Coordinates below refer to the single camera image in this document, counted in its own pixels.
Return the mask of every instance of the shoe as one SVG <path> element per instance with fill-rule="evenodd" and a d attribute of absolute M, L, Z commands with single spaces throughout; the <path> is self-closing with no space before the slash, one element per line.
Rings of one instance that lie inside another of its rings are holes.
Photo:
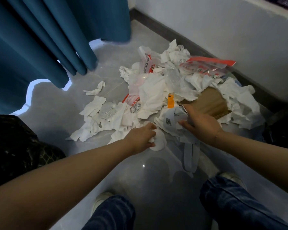
<path fill-rule="evenodd" d="M 225 173 L 221 173 L 219 174 L 219 176 L 227 178 L 235 183 L 238 183 L 239 185 L 242 186 L 243 189 L 246 190 L 246 185 L 244 184 L 244 182 L 241 180 L 241 178 L 238 177 L 237 174 L 234 173 L 229 173 L 229 172 L 225 172 Z"/>
<path fill-rule="evenodd" d="M 93 215 L 93 213 L 95 212 L 97 207 L 103 203 L 103 201 L 105 201 L 107 198 L 110 198 L 113 195 L 114 194 L 112 194 L 110 192 L 105 192 L 105 193 L 101 193 L 100 195 L 98 195 L 94 201 L 91 216 Z"/>

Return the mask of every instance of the brown cardboard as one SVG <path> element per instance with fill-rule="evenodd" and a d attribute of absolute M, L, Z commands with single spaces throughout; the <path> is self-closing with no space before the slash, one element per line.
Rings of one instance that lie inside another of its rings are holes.
<path fill-rule="evenodd" d="M 190 104 L 199 112 L 213 116 L 216 119 L 231 112 L 228 110 L 226 100 L 223 99 L 221 93 L 212 87 L 206 88 L 196 100 L 191 102 L 183 100 L 181 104 Z"/>

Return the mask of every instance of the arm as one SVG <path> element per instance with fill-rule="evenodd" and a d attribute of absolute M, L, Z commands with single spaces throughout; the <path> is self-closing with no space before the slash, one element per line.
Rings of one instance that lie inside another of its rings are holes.
<path fill-rule="evenodd" d="M 0 229 L 49 229 L 125 158 L 154 143 L 152 123 L 123 139 L 28 172 L 0 186 Z"/>
<path fill-rule="evenodd" d="M 288 192 L 288 149 L 225 132 L 214 117 L 201 114 L 184 105 L 194 127 L 181 125 L 199 140 L 225 151 Z"/>

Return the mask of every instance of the dark gray baseboard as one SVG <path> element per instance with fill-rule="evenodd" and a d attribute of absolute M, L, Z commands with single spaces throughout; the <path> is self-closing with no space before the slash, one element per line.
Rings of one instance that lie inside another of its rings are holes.
<path fill-rule="evenodd" d="M 191 40 L 178 34 L 174 30 L 163 25 L 162 23 L 159 23 L 158 21 L 141 13 L 137 9 L 135 8 L 131 9 L 129 11 L 129 14 L 130 14 L 130 21 L 134 19 L 137 20 L 138 22 L 142 23 L 144 26 L 148 27 L 150 30 L 154 31 L 155 33 L 157 33 L 158 35 L 160 35 L 161 37 L 165 38 L 170 42 L 176 39 L 177 44 L 181 44 L 185 48 L 187 48 L 191 55 L 215 57 L 214 55 L 204 50 Z M 287 105 L 287 103 L 279 100 L 278 98 L 270 94 L 265 88 L 251 81 L 241 72 L 237 71 L 234 68 L 231 68 L 231 70 L 232 74 L 238 79 L 238 81 L 242 84 L 242 86 L 252 85 L 254 87 L 255 93 L 253 96 L 255 100 L 260 104 L 262 104 L 263 106 L 265 106 L 266 108 L 268 108 L 270 111 L 276 113 Z"/>

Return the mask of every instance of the teal curtain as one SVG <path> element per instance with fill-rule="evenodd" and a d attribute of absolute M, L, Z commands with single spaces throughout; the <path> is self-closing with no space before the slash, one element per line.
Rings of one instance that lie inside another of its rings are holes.
<path fill-rule="evenodd" d="M 63 88 L 69 77 L 61 64 L 72 75 L 95 69 L 88 42 L 130 36 L 127 0 L 0 0 L 0 114 L 25 104 L 31 81 Z"/>

